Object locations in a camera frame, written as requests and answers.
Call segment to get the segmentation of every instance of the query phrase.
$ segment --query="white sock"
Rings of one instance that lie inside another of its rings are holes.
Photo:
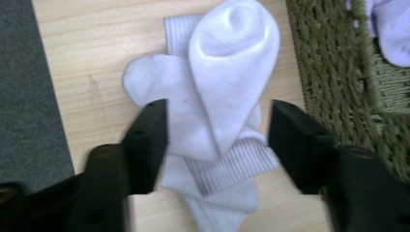
[[[190,67],[221,154],[238,138],[258,103],[278,48],[278,26],[257,1],[226,1],[196,25]]]
[[[173,16],[164,20],[168,54],[188,59],[190,36],[202,14]],[[203,195],[227,189],[237,183],[278,166],[272,149],[268,148],[265,135],[258,131],[261,123],[259,103],[251,111],[238,139],[226,156],[218,161],[186,159]]]
[[[410,67],[410,1],[366,0],[369,29],[391,64]]]

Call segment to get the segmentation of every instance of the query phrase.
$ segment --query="wooden floor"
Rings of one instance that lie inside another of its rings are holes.
[[[90,149],[116,143],[138,109],[121,86],[122,72],[136,57],[165,53],[162,19],[206,13],[219,1],[33,0],[57,101],[76,173]],[[304,107],[284,0],[260,1],[281,32],[278,62],[261,99],[266,132],[270,100]],[[330,231],[325,205],[300,195],[282,168],[257,177],[260,209],[241,231]],[[190,213],[174,192],[158,187],[131,196],[138,231],[195,231]]]

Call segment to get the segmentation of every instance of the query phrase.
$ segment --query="gray carpet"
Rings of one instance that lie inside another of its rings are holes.
[[[0,1],[0,184],[29,192],[73,175],[30,0]]]

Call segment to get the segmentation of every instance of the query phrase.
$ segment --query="pile of socks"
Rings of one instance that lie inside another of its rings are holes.
[[[123,86],[139,106],[168,99],[165,188],[198,230],[238,231],[258,208],[254,177],[278,166],[259,131],[259,98],[278,57],[278,25],[254,0],[166,18],[168,54],[131,61]]]
[[[377,37],[383,56],[398,67],[410,67],[410,1],[366,0],[372,37]]]

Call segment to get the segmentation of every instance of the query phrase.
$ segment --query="wicker basket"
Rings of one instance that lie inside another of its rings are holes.
[[[389,64],[367,29],[365,3],[286,0],[307,113],[338,145],[377,152],[410,183],[410,69]]]

